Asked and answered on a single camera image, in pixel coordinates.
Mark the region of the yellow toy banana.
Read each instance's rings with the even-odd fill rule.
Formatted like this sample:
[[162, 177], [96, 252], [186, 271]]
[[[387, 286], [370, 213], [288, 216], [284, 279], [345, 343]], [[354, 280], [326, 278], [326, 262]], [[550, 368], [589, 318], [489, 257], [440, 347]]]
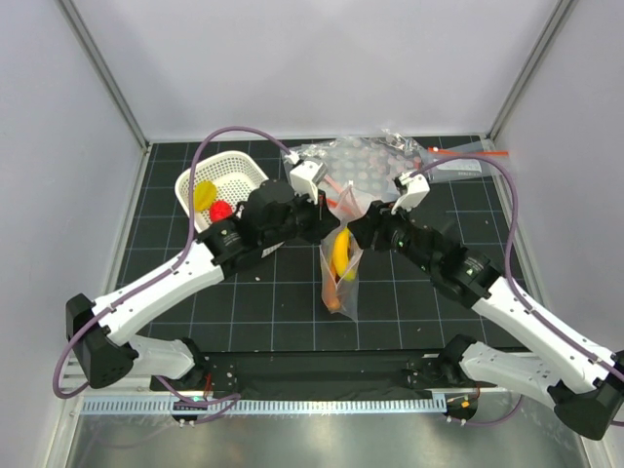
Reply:
[[331, 264], [341, 280], [352, 282], [356, 279], [357, 273], [351, 254], [351, 234], [347, 228], [342, 229], [335, 237]]

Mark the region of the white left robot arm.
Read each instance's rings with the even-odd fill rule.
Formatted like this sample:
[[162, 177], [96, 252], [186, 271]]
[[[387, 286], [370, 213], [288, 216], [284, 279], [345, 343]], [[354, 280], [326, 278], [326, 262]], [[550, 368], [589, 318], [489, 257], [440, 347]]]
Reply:
[[190, 295], [260, 263], [290, 239], [318, 245], [339, 225], [325, 192], [298, 193], [267, 179], [228, 217], [191, 235], [189, 248], [123, 289], [96, 300], [79, 293], [65, 305], [69, 345], [94, 389], [146, 369], [195, 390], [207, 368], [187, 338], [145, 338], [139, 331]]

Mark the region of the red toy strawberry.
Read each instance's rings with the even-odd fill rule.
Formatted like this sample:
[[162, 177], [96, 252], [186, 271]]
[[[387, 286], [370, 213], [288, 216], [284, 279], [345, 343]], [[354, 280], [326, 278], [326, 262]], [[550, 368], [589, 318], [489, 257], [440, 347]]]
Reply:
[[209, 207], [209, 217], [212, 223], [226, 219], [232, 214], [231, 206], [223, 200], [216, 200]]

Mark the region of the pink zipper clear bag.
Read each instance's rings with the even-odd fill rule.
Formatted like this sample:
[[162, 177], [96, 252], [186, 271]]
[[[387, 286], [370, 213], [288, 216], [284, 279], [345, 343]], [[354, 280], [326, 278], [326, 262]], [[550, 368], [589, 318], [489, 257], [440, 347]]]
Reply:
[[358, 270], [363, 251], [349, 230], [348, 223], [360, 218], [363, 213], [353, 182], [350, 181], [344, 187], [336, 201], [328, 200], [328, 203], [331, 213], [340, 224], [323, 240], [320, 247], [321, 299], [330, 313], [357, 322]]

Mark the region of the yellow toy lemon slice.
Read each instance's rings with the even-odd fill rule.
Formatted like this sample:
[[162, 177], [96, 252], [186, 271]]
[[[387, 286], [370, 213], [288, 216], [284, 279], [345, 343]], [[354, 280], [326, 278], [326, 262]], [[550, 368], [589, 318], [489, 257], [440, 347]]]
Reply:
[[195, 212], [208, 210], [216, 200], [217, 188], [209, 180], [199, 182], [193, 191], [193, 208]]

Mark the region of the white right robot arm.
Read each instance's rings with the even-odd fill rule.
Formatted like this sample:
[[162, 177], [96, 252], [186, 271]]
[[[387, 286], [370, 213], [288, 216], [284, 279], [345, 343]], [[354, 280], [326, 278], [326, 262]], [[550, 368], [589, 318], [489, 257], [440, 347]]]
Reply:
[[360, 248], [401, 254], [442, 296], [506, 330], [534, 355], [506, 354], [458, 334], [436, 360], [445, 383], [491, 383], [529, 397], [590, 440], [614, 426], [623, 405], [622, 353], [561, 322], [487, 255], [462, 244], [452, 227], [419, 225], [406, 211], [374, 202], [348, 228]]

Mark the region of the orange maroon toy steak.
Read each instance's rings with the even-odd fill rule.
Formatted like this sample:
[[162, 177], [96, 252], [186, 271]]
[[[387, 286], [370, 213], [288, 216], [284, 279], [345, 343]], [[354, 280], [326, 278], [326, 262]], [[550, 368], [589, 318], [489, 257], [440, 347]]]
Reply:
[[331, 270], [329, 278], [324, 282], [323, 301], [331, 313], [338, 312], [341, 304], [337, 293], [340, 277]]

